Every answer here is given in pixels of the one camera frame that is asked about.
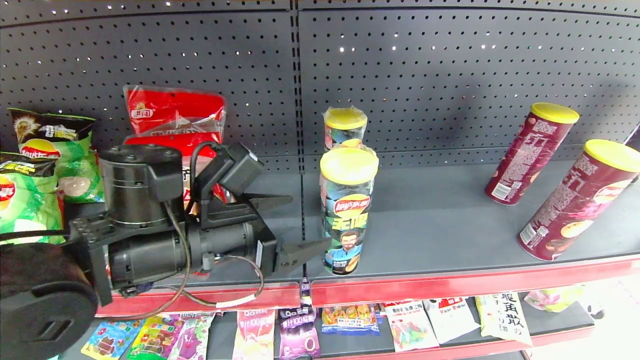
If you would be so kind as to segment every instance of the perforated metal panel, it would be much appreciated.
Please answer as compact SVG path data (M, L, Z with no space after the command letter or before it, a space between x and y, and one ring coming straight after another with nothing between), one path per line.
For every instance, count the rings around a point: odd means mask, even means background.
M288 1L76 1L3 0L0 26L79 18L173 12L289 9Z
M2 28L0 106L96 117L101 148L132 133L123 85L211 90L228 101L225 139L263 156L297 156L290 26L288 12L237 12ZM8 116L2 143L10 150Z
M465 7L305 10L300 50L305 154L323 151L329 106L364 110L365 142L379 152L505 147L538 101L582 114L569 145L623 141L640 113L635 18Z

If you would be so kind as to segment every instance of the blue snack package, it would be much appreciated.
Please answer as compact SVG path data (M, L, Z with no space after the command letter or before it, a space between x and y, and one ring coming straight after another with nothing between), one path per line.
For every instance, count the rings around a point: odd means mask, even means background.
M96 360L119 359L138 335L141 326L142 320L102 322L80 352Z
M374 304L325 307L322 311L322 333L379 336Z

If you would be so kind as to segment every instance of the red chip canister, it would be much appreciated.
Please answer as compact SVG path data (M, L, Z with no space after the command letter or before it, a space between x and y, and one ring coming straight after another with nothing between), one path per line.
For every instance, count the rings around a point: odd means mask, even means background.
M640 152L608 140L589 140L562 183L518 234L528 253L555 260L640 172Z
M533 104L484 192L495 202L515 205L579 118L577 112L566 106Z

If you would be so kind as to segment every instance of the green chip bag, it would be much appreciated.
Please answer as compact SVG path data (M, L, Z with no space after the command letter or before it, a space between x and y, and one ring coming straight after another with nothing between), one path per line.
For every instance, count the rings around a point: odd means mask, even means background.
M63 229L55 166L55 159L0 152L0 233ZM32 236L2 243L64 241L61 236Z
M97 158L91 150L95 119L38 114L15 108L9 110L20 153L30 158L58 159L56 175L65 201L104 201L104 187Z

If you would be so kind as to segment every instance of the store shelf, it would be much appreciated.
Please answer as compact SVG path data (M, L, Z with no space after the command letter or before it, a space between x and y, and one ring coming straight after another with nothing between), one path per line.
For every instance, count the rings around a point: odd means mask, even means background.
M549 288L640 272L640 186L626 190L555 262L528 255L515 240L571 161L549 163L516 206L483 188L494 164L381 167L356 272L329 274L307 264L318 306L469 296ZM303 176L305 236L321 234L318 173Z
M292 195L292 203L279 208L263 211L261 215L282 243L299 242L302 240L301 230L301 196L300 175L294 172L263 174L250 186L248 192L273 193ZM67 211L67 218L87 215L104 209L102 204L81 206ZM300 304L298 281L302 278L302 269L297 268L289 274L276 274L267 277L268 285L262 295L249 304L250 308L296 307ZM175 276L158 282L158 284L178 286L181 277ZM251 268L244 262L233 261L222 263L215 268L208 277L191 276L189 291L198 293L208 301L236 299L255 291L258 279ZM170 290L154 290L137 297L124 299L114 296L113 303L99 308L100 316L124 315L144 313L155 309L166 302L173 295ZM234 309L246 309L240 306ZM200 306L186 297L179 297L168 311L204 311Z
M479 322L476 305L473 299L467 299L474 318ZM594 329L593 319L575 303L561 313L547 313L534 309L524 304L522 305L524 316L531 332L535 346L543 346L560 341L575 340L591 335ZM316 320L316 328L319 335L320 347L322 349L321 358L332 359L384 359L384 360L449 360L468 357L483 356L486 354L499 354L514 352L527 348L527 345L515 341L500 340L493 337L480 336L480 330L475 330L457 339L451 340L440 348L414 350L411 352L394 353L393 338L389 324L384 319L380 324L380 336L341 336L324 335L321 332L322 320ZM89 359L80 353L80 349L86 343L93 331L97 328L99 321L93 322L86 334L62 356L61 360L85 360ZM207 360L231 359L236 336L236 313L226 313L223 317L216 317L209 331L209 344ZM280 350L280 333L278 327L274 331L274 358L278 358ZM504 357L492 358L481 357L478 360L512 360L519 359L511 357L514 354Z
M467 303L476 322L479 323L480 319L474 299L467 299ZM593 319L578 303L574 303L561 313L547 313L524 303L522 309L534 346L586 338L591 335L594 329ZM377 337L320 335L320 348L323 351L323 357L345 360L450 360L513 352L528 347L515 341L506 341L490 336L482 337L480 329L477 329L441 345L440 348L394 353L393 337L386 318L384 323L380 325L380 336Z

